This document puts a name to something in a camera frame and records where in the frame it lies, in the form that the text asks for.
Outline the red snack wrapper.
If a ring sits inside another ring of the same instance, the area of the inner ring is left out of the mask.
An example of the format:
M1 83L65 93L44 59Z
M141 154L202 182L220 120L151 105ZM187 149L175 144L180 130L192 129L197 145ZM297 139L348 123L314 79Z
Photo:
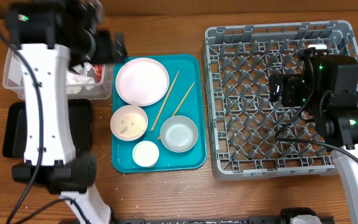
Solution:
M103 65L93 65L93 70L97 78L97 82L100 82L103 74Z

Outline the white paper napkin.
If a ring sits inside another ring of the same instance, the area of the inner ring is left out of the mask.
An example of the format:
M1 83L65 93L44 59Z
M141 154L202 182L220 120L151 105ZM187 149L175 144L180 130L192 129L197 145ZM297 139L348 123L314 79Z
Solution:
M92 64L75 65L66 72L66 91L68 95L85 95L95 87L94 69Z

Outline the large white round plate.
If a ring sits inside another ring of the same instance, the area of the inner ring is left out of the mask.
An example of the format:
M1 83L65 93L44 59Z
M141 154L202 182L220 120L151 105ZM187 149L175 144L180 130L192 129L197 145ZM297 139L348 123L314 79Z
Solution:
M167 69L152 58L135 58L118 71L115 87L119 97L130 105L150 106L161 100L169 87Z

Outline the pink bowl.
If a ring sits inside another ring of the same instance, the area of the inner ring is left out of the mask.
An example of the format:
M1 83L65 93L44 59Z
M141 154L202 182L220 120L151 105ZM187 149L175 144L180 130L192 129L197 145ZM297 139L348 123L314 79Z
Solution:
M125 105L112 114L110 128L116 138L134 141L145 134L148 123L148 117L142 108Z

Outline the wooden chopstick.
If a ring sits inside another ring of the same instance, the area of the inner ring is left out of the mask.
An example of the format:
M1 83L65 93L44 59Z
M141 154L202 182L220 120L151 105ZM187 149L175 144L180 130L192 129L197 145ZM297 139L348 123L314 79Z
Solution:
M152 127L151 127L151 132L153 132L154 131L154 129L155 129L155 126L156 126L156 124L157 124L157 122L158 122L158 120L159 120L159 117L160 117L160 115L161 115L161 113L162 113L162 111L163 111L163 109L164 109L164 107L165 107L165 104L166 104L166 102L167 102L167 100L168 100L168 97L170 96L170 94L171 94L171 92L172 92L172 89L173 89L173 87L174 87L174 85L175 85L175 82L176 82L176 80L177 80L177 78L178 78L178 75L179 75L179 71L177 71L177 74L175 75L175 78L173 79L173 82L172 82L172 84L170 85L170 87L169 87L169 89L168 89L168 92L167 92L167 94L166 94L166 96L165 96L165 98L164 98L164 101L163 101L163 103L162 103L162 105L161 105L161 107L160 107L160 109L159 109L159 111L158 111L158 114L157 114L157 116L156 116L156 118L155 118L155 121L154 121L154 123L153 123L153 125L152 125Z
M190 99L191 91L194 87L194 82L183 81L177 79L175 85L172 89L170 96L165 104L165 107L159 117L159 120L155 126L154 131L159 131L163 122L165 122L168 118L179 115L179 111L184 107L184 104ZM158 111L164 101L164 98L161 100L160 103L157 104L157 114Z

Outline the grey-green bowl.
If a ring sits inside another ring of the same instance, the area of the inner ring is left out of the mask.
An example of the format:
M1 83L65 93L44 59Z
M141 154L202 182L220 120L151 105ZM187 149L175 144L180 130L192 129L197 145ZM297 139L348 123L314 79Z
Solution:
M186 116L168 118L160 129L162 144L172 152L182 153L192 149L198 140L196 124Z

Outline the small white cup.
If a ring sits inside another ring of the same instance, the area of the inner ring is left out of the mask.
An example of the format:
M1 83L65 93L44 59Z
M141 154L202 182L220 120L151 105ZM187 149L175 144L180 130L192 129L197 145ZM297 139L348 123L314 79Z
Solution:
M159 159L159 149L151 141L137 143L132 151L134 162L141 167L153 167Z

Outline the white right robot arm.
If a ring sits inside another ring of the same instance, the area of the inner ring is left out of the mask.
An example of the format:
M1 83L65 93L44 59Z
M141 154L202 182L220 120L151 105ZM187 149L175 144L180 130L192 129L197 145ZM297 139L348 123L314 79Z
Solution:
M303 111L312 117L322 142L310 139L275 139L315 144L331 152L345 191L352 223L358 223L358 62L347 55L310 53L301 56L305 69L301 74L271 75L270 101L299 108L289 123Z

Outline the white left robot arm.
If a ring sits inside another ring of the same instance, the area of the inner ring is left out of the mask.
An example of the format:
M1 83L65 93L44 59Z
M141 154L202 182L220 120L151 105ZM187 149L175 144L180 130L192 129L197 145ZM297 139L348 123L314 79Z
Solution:
M43 185L66 202L80 223L114 223L96 186L96 158L78 152L69 125L67 70L76 65L123 62L123 38L111 39L97 25L99 1L12 3L6 17L10 48L21 62L27 138L12 177L28 187Z

